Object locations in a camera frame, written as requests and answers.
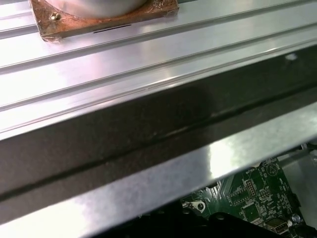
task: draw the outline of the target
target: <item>shiny metal surface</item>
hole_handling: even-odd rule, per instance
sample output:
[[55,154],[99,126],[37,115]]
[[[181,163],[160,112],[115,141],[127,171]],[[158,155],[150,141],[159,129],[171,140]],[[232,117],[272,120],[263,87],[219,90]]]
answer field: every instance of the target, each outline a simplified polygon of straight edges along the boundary
[[129,13],[147,0],[46,0],[59,10],[80,17],[115,17]]
[[317,103],[314,103],[1,225],[0,236],[87,237],[309,141],[316,136],[316,131]]
[[55,44],[27,5],[0,5],[0,139],[317,42],[315,1],[198,0]]

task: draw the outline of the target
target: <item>metal rail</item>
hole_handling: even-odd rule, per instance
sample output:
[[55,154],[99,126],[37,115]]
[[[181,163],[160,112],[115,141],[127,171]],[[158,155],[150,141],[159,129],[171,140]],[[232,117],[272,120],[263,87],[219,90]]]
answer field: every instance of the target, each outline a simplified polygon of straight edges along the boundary
[[0,139],[313,45],[316,10],[315,1],[199,0],[176,18],[52,44],[26,1],[0,5]]
[[[0,3],[0,139],[315,45],[316,12],[315,1],[198,0],[176,18],[50,44],[26,1]],[[1,225],[0,236],[107,230],[315,137],[316,114],[312,104],[283,115]]]

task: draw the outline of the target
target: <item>metal edge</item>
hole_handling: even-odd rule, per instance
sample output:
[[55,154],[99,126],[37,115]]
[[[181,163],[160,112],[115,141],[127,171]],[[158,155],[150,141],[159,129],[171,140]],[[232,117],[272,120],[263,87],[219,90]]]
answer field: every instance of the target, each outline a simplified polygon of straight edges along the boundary
[[72,119],[87,113],[91,113],[97,110],[101,110],[107,107],[111,107],[123,102],[127,102],[136,98],[140,98],[152,93],[163,91],[166,89],[174,88],[201,78],[205,78],[214,74],[222,73],[228,70],[232,70],[238,67],[246,66],[252,63],[256,63],[262,60],[266,60],[272,57],[280,56],[296,50],[300,50],[306,47],[314,46],[317,44],[317,39],[304,42],[303,44],[292,45],[286,48],[281,48],[278,51],[267,51],[262,54],[245,58],[244,60],[237,60],[235,62],[224,64],[221,67],[209,68],[201,70],[199,72],[184,75],[182,77],[175,77],[171,80],[161,80],[156,84],[146,85],[146,87],[137,88],[134,91],[129,91],[125,94],[117,95],[116,97],[96,100],[90,104],[83,105],[82,107],[75,107],[72,110],[64,110],[61,113],[46,116],[37,120],[32,120],[16,127],[11,127],[6,130],[0,131],[0,140],[7,139],[19,134],[27,133],[35,129],[39,129],[48,125],[52,125],[64,120]]
[[108,230],[317,136],[317,103],[0,226],[6,238]]

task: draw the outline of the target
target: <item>microchip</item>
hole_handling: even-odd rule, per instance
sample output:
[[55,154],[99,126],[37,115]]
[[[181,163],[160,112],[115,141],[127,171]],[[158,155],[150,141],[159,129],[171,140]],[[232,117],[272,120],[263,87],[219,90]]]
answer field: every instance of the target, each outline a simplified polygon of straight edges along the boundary
[[257,195],[257,192],[256,192],[256,189],[254,188],[252,180],[247,180],[247,181],[245,181],[245,183],[246,183],[246,186],[250,192],[250,195],[252,197],[255,197]]
[[288,232],[287,222],[280,218],[272,218],[264,223],[264,226],[279,235]]
[[246,207],[243,207],[242,211],[248,222],[252,223],[253,221],[255,221],[256,219],[260,217],[257,206],[254,203]]

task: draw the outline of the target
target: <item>electronic component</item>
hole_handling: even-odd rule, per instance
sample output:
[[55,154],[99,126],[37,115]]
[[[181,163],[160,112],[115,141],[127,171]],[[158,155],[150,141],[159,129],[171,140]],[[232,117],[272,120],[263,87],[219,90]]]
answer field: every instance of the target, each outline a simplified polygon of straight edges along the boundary
[[256,219],[260,217],[257,206],[254,203],[242,208],[242,211],[248,222],[253,223]]
[[279,235],[288,232],[288,225],[287,222],[281,218],[272,218],[264,223],[264,226]]
[[245,183],[246,183],[246,186],[247,186],[247,188],[249,190],[250,195],[252,197],[255,197],[257,195],[257,192],[256,192],[256,189],[253,186],[252,180],[251,179],[250,180],[246,180]]
[[294,214],[302,219],[300,204],[276,158],[220,180],[181,201],[204,202],[205,209],[196,214],[206,219],[216,212],[225,212],[290,238],[298,238],[295,228],[305,223],[293,221],[299,221],[297,216],[292,218]]

